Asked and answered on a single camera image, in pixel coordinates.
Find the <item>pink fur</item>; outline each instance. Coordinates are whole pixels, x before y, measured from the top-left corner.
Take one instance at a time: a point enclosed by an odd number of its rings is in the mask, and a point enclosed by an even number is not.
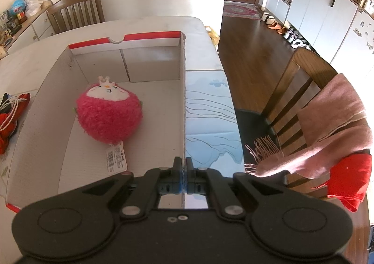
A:
[[[143,114],[134,93],[126,90],[130,97],[114,102],[89,97],[88,90],[77,100],[78,121],[85,132],[107,144],[119,143],[135,132]]]

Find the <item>doormat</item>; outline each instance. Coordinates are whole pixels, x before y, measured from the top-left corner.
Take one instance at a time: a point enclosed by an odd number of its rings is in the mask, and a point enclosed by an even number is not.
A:
[[[223,16],[261,19],[259,9],[253,4],[225,1]]]

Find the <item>scarf fringe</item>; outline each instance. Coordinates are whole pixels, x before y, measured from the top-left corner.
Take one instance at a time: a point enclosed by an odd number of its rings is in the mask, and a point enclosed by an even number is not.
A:
[[[256,161],[256,164],[244,164],[245,172],[252,175],[256,174],[257,165],[261,161],[281,151],[268,135],[266,137],[260,137],[255,139],[254,145],[255,149],[252,149],[248,145],[245,145],[249,153],[253,156],[253,158]]]

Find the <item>open box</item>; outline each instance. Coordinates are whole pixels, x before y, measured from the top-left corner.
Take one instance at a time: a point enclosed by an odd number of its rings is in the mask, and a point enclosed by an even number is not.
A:
[[[143,102],[143,120],[124,141],[128,170],[172,166],[184,157],[184,36],[179,31],[125,35],[71,44],[33,99],[12,157],[6,202],[24,207],[108,176],[109,145],[84,132],[76,99],[109,76]]]

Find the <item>chair cushion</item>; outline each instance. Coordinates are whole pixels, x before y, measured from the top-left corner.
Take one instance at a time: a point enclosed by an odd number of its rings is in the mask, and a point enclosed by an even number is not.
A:
[[[255,149],[254,141],[257,138],[268,135],[277,145],[277,147],[280,148],[275,131],[270,127],[270,122],[260,113],[250,110],[235,109],[235,114],[237,125],[239,127],[240,138],[242,140],[244,163],[257,164],[254,157],[245,147],[245,145],[248,145],[252,149]],[[263,179],[280,185],[285,185],[287,174],[287,171],[283,171]]]

